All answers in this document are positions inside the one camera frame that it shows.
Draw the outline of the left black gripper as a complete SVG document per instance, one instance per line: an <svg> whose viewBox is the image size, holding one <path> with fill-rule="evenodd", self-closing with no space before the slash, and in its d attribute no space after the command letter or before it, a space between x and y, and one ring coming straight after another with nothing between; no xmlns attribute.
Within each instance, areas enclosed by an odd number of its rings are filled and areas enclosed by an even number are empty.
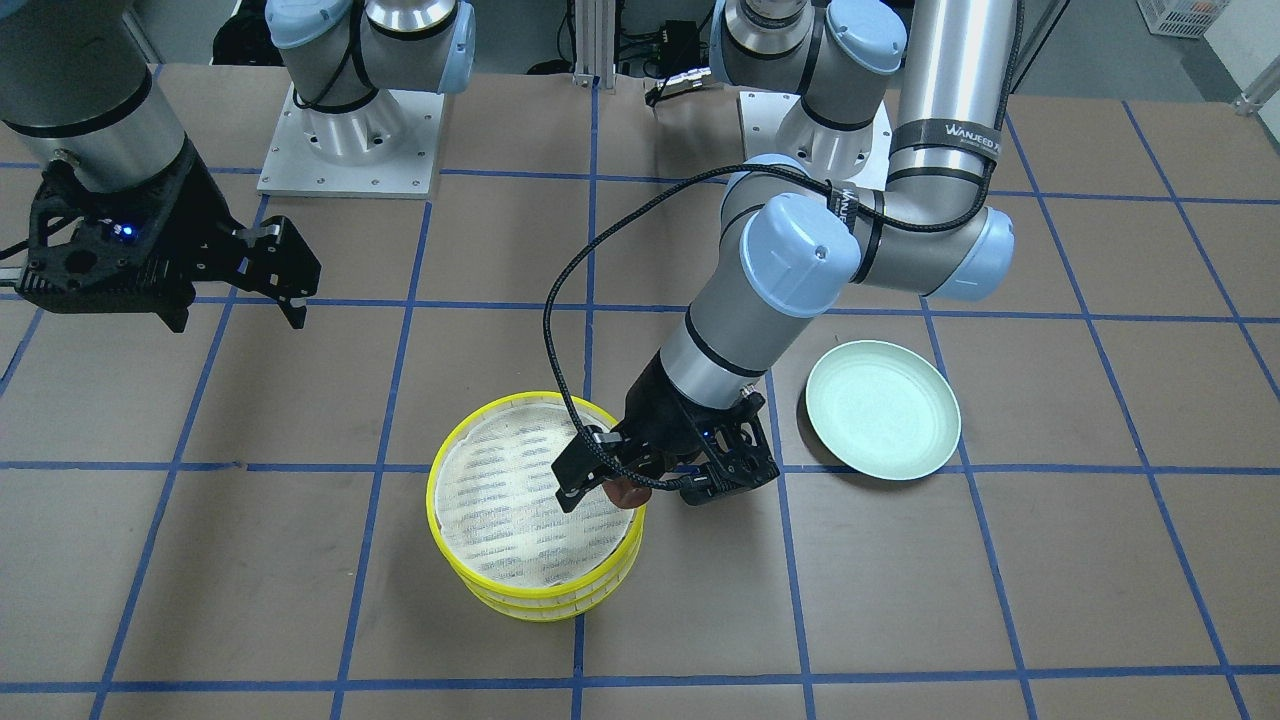
<svg viewBox="0 0 1280 720"><path fill-rule="evenodd" d="M740 395L728 409L695 404L653 357L612 430L584 424L571 411L577 430L552 464L556 500L570 514L590 488L613 479L620 493L678 491L689 505L759 488L780 474L758 418L764 404L758 392Z"/></svg>

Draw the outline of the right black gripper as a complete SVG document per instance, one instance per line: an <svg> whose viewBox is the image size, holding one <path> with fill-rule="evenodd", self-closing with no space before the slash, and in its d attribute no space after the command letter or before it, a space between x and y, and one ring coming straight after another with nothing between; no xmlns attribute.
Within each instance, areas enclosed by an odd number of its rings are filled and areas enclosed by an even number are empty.
<svg viewBox="0 0 1280 720"><path fill-rule="evenodd" d="M63 314L152 313L183 333L195 283L219 281L274 299L305 328L320 261L285 217L237 222L192 142L119 192L87 190L61 159L42 178L17 277L24 300Z"/></svg>

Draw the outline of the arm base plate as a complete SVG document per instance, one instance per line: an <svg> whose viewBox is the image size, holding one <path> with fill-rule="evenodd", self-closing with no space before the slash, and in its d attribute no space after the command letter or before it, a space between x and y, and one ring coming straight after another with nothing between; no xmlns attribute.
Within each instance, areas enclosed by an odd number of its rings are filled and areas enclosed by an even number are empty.
<svg viewBox="0 0 1280 720"><path fill-rule="evenodd" d="M346 114L305 110L285 94L257 182L296 197L426 200L438 177L445 95L383 90Z"/></svg>
<svg viewBox="0 0 1280 720"><path fill-rule="evenodd" d="M795 159L819 181L884 190L892 135L882 101L813 101L814 95L745 90L739 94L746 158Z"/></svg>

